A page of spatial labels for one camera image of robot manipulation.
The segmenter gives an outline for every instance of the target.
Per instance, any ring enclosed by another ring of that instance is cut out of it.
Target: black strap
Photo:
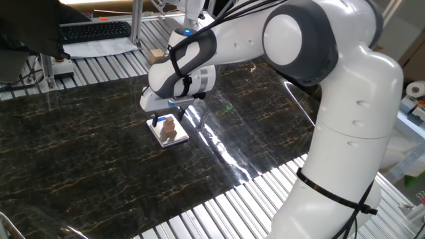
[[[184,89],[183,89],[183,93],[179,96],[179,97],[184,97],[187,96],[187,93],[189,92],[189,88],[192,84],[192,78],[189,75],[186,74],[182,74],[179,68],[179,65],[177,64],[177,60],[175,58],[175,48],[168,45],[167,47],[168,51],[170,52],[170,60],[171,63],[173,65],[175,74],[180,77],[183,78],[183,85],[184,85]]]
[[[323,196],[334,200],[335,202],[338,202],[339,204],[342,204],[344,206],[348,206],[349,208],[361,211],[364,214],[373,214],[376,215],[378,213],[378,210],[371,208],[371,206],[364,204],[364,201],[360,201],[360,203],[351,202],[347,199],[343,199],[340,196],[334,195],[333,193],[329,192],[328,190],[324,189],[323,187],[320,187],[319,185],[315,184],[313,181],[308,179],[301,171],[302,168],[299,168],[297,171],[298,178],[303,181],[305,184],[307,184],[312,189],[316,190],[318,193],[322,194]]]

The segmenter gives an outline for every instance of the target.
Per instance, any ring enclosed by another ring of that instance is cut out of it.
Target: monitor
[[[0,34],[31,51],[69,59],[60,38],[58,9],[59,0],[0,0]]]

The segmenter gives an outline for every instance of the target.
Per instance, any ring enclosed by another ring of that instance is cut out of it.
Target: metal slatted table
[[[302,155],[133,239],[264,238],[306,159]],[[359,229],[357,238],[413,238],[419,228],[409,224],[398,209],[401,203],[411,202],[380,173],[375,179],[382,189],[379,211]]]

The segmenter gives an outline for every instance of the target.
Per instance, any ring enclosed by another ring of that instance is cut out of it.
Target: desk
[[[206,26],[212,21],[212,18],[207,14],[205,17],[205,20],[199,20],[200,26]],[[131,16],[110,18],[111,21],[127,21],[131,24]],[[141,24],[142,44],[139,50],[115,56],[72,60],[74,63],[74,77],[56,80],[57,88],[50,89],[47,83],[42,81],[38,86],[26,90],[0,93],[0,100],[5,101],[33,94],[43,94],[55,90],[75,88],[147,74],[151,66],[149,63],[149,51],[160,48],[165,52],[171,32],[181,27],[183,21],[184,14],[181,13],[168,13],[165,17],[144,17]],[[34,59],[34,56],[28,59],[27,64],[22,69],[21,76],[29,73],[30,66],[34,64]]]
[[[27,238],[63,233],[52,221],[129,238],[307,152],[318,102],[260,60],[219,72],[170,149],[139,106],[146,76],[0,102],[0,211]]]

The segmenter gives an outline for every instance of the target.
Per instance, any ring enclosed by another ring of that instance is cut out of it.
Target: tape roll
[[[417,81],[407,86],[406,94],[415,98],[425,96],[425,81]]]

